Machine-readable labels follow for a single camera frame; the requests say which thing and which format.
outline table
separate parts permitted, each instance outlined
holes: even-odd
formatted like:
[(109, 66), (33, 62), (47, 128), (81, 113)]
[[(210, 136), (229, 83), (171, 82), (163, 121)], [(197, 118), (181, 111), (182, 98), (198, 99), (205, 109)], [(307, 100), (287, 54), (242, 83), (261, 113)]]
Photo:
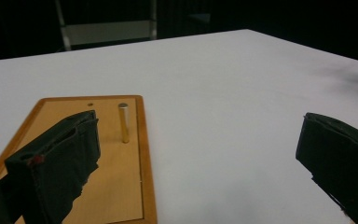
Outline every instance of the table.
[(358, 128), (358, 61), (241, 30), (0, 61), (0, 153), (44, 97), (140, 94), (159, 223), (350, 223), (296, 161), (307, 112)]

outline wooden board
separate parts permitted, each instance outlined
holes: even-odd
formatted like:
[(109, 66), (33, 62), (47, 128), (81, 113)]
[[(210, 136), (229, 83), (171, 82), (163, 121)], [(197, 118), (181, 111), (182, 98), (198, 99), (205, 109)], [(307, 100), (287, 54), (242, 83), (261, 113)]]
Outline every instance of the wooden board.
[[(130, 142), (121, 141), (117, 106), (129, 106)], [(101, 147), (99, 168), (63, 223), (157, 223), (145, 110), (141, 96), (63, 97), (40, 100), (0, 156), (4, 160), (61, 119), (95, 110)]]

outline tabletop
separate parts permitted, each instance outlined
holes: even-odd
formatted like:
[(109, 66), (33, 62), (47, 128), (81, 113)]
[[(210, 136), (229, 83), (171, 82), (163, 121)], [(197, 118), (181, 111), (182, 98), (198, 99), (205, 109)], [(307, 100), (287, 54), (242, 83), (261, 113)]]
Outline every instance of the tabletop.
[(124, 94), (159, 223), (351, 223), (295, 155), (307, 112), (358, 129), (358, 61), (250, 30), (3, 60), (0, 153), (41, 98)]

